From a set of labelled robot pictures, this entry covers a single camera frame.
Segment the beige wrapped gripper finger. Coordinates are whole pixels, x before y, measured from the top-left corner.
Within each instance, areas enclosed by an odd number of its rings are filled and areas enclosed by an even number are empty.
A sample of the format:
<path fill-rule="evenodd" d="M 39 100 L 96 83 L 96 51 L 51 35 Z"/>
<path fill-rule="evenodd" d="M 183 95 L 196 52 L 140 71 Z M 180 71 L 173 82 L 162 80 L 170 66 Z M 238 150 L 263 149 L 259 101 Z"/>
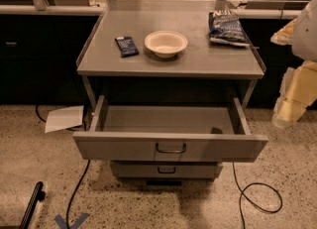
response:
<path fill-rule="evenodd" d="M 293 125 L 316 100 L 317 62 L 306 60 L 298 68 L 289 67 L 273 109 L 272 124 L 281 129 Z"/>

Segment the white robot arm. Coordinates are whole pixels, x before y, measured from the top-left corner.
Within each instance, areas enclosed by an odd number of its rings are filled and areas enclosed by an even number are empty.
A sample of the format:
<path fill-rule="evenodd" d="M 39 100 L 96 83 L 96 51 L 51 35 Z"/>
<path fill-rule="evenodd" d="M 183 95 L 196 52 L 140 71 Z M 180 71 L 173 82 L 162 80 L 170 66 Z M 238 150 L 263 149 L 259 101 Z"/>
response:
<path fill-rule="evenodd" d="M 274 105 L 272 124 L 284 129 L 297 122 L 317 100 L 317 0 L 311 0 L 270 41 L 291 45 L 292 53 L 303 60 L 300 67 L 286 70 Z"/>

